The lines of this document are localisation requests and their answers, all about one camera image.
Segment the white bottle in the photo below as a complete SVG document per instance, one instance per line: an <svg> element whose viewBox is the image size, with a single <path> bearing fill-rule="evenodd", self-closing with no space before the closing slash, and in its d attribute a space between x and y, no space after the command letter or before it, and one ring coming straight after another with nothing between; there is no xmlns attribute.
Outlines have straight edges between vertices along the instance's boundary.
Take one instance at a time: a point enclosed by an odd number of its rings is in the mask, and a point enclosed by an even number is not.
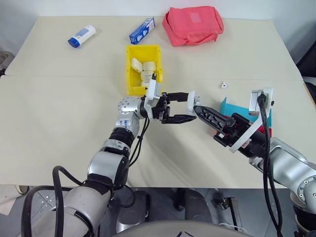
<svg viewBox="0 0 316 237"><path fill-rule="evenodd" d="M89 39L91 36L93 36L96 33L96 30L93 26L87 25L82 30L80 30L77 34L72 36L68 43L74 47L77 48L80 45L82 45L83 42L85 42L87 39Z"/></svg>

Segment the blue cap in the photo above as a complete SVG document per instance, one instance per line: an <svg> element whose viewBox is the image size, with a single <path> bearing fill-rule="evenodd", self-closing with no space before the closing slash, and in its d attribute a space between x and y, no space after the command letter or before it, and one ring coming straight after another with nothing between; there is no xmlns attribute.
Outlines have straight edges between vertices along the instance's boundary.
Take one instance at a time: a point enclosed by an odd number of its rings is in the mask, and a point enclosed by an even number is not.
<svg viewBox="0 0 316 237"><path fill-rule="evenodd" d="M80 43L78 40L76 40L74 37L71 37L69 40L68 40L68 43L74 47L74 48L78 48L80 46Z"/></svg>

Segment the red pouch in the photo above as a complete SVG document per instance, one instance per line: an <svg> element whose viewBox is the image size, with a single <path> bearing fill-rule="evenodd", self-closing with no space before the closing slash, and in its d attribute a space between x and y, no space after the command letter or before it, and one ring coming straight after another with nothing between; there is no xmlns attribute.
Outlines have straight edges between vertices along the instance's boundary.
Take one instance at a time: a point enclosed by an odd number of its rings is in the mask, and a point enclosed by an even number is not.
<svg viewBox="0 0 316 237"><path fill-rule="evenodd" d="M162 25L174 47L216 41L224 31L223 20L212 6L171 7Z"/></svg>

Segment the small white object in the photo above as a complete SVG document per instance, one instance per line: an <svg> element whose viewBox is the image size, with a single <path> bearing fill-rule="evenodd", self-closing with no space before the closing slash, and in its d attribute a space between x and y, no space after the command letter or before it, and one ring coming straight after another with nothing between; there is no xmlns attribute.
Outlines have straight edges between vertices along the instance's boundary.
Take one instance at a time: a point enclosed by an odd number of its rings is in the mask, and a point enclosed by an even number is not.
<svg viewBox="0 0 316 237"><path fill-rule="evenodd" d="M143 64L141 62L139 62L137 60L137 58L132 58L130 60L130 63L131 63L131 66L132 66L132 69L134 69L135 71L141 73L143 71Z"/></svg>
<svg viewBox="0 0 316 237"><path fill-rule="evenodd" d="M153 71L142 71L140 74L140 78L142 81L150 81L153 77Z"/></svg>
<svg viewBox="0 0 316 237"><path fill-rule="evenodd" d="M93 26L87 25L83 29L81 29L78 33L76 33L74 36L72 36L68 43L74 47L77 48L80 45L83 44L87 39L89 39L91 36L93 36L96 33L96 30Z"/></svg>
<svg viewBox="0 0 316 237"><path fill-rule="evenodd" d="M144 81L142 81L141 86L149 87L149 83L150 83L150 80L144 80Z"/></svg>
<svg viewBox="0 0 316 237"><path fill-rule="evenodd" d="M144 71L156 71L156 63L153 61L144 62L143 63L143 70Z"/></svg>
<svg viewBox="0 0 316 237"><path fill-rule="evenodd" d="M224 89L224 88L226 88L226 87L227 87L227 85L226 85L226 83L223 81L223 83L222 83L222 85L221 85L221 88Z"/></svg>

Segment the yellow plastic basket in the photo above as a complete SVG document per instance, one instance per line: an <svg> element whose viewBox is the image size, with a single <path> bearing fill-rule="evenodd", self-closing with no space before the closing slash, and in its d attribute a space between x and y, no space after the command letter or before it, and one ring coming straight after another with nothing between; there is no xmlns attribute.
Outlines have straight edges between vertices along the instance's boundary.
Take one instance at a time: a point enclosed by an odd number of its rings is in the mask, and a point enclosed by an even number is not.
<svg viewBox="0 0 316 237"><path fill-rule="evenodd" d="M128 95L146 95L145 87L141 86L140 73L132 69L130 60L137 58L141 63L156 62L157 82L162 83L162 63L160 46L154 45L129 45L126 47L126 82Z"/></svg>

